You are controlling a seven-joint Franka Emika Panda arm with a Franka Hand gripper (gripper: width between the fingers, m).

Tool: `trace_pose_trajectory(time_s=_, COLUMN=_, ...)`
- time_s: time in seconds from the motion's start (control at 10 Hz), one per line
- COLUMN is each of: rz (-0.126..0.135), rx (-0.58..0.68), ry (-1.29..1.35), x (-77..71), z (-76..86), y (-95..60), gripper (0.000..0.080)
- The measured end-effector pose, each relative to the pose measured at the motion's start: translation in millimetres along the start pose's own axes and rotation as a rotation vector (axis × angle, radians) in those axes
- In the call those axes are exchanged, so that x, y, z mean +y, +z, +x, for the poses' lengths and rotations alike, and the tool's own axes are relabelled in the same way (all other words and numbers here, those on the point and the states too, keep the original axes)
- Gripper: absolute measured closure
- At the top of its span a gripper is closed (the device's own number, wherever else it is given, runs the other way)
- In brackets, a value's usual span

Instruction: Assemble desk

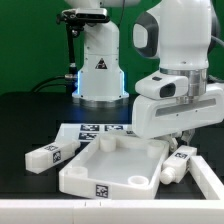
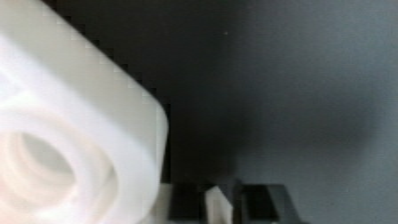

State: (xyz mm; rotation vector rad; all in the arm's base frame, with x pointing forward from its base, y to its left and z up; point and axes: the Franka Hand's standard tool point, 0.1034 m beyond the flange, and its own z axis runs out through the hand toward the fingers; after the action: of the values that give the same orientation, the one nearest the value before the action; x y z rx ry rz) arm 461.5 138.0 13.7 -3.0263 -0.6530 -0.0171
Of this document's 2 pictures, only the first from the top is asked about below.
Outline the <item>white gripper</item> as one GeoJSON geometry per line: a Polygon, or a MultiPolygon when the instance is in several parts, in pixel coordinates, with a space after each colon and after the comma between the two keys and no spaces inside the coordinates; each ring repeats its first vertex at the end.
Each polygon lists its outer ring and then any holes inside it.
{"type": "MultiPolygon", "coordinates": [[[[206,93],[189,104],[178,104],[175,98],[152,100],[138,96],[133,104],[132,130],[143,139],[183,132],[182,140],[189,145],[195,128],[224,120],[224,84],[209,84],[206,93]]],[[[177,140],[168,136],[171,150],[177,140]]]]}

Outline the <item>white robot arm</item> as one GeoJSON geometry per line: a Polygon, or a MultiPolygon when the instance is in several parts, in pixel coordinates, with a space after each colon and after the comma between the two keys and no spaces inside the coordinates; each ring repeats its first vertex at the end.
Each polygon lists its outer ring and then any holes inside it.
{"type": "MultiPolygon", "coordinates": [[[[72,22],[84,27],[84,65],[77,74],[74,100],[87,106],[128,97],[118,65],[119,29],[106,13],[122,0],[65,0],[72,22]]],[[[224,120],[224,84],[207,82],[208,53],[216,39],[211,0],[161,0],[137,18],[133,45],[159,68],[135,84],[132,130],[150,139],[224,120]]]]}

